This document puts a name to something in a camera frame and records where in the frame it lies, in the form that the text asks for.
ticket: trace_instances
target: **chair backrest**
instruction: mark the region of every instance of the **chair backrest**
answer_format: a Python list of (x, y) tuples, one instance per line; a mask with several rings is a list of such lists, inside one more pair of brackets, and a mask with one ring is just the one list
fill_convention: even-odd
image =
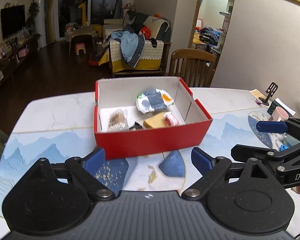
[(169, 76), (181, 77), (188, 87), (209, 87), (215, 61), (216, 57), (206, 51), (178, 49), (171, 54)]

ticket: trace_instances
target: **red shoebox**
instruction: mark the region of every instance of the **red shoebox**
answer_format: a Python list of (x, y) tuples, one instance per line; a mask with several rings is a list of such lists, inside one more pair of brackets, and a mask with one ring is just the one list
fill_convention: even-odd
[[(175, 104), (167, 107), (179, 126), (135, 131), (107, 132), (110, 114), (122, 109), (129, 127), (143, 123), (147, 114), (138, 111), (137, 95), (152, 89), (170, 94)], [(96, 82), (94, 133), (107, 159), (128, 158), (197, 146), (207, 133), (212, 117), (179, 77), (136, 77), (101, 79)]]

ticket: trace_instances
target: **sofa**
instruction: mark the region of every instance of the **sofa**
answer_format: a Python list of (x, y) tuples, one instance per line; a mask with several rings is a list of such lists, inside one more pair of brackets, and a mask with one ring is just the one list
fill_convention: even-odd
[(105, 19), (103, 25), (103, 39), (114, 31), (122, 30), (125, 25), (145, 25), (151, 31), (151, 37), (157, 40), (157, 48), (152, 48), (151, 42), (146, 40), (145, 49), (135, 68), (129, 67), (121, 58), (120, 43), (110, 41), (110, 48), (105, 52), (99, 65), (109, 62), (113, 77), (120, 75), (165, 73), (170, 49), (171, 27), (170, 23), (161, 18), (149, 16), (129, 10), (124, 19)]
[[(144, 24), (148, 17), (149, 15), (147, 14), (129, 10), (124, 19), (105, 19), (103, 25), (103, 40), (105, 41), (111, 32), (122, 30), (124, 23), (127, 23), (129, 18), (133, 19), (134, 24)], [(170, 42), (171, 29), (169, 28), (168, 23), (163, 23), (161, 25), (158, 35), (155, 38), (159, 41)]]

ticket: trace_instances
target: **yellow giraffe toy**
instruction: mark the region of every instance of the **yellow giraffe toy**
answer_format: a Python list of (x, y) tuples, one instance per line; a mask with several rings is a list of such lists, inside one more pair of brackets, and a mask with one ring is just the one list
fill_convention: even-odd
[(86, 14), (86, 2), (83, 2), (78, 6), (78, 9), (82, 9), (82, 26), (86, 25), (87, 20), (87, 14)]

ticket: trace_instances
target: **wooden floor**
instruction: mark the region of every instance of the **wooden floor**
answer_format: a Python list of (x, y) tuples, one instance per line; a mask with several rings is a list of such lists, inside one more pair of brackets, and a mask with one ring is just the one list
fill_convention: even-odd
[(0, 129), (10, 134), (26, 106), (33, 100), (94, 91), (95, 81), (111, 78), (109, 67), (88, 65), (91, 41), (84, 40), (87, 54), (77, 56), (68, 43), (57, 42), (30, 55), (0, 87)]

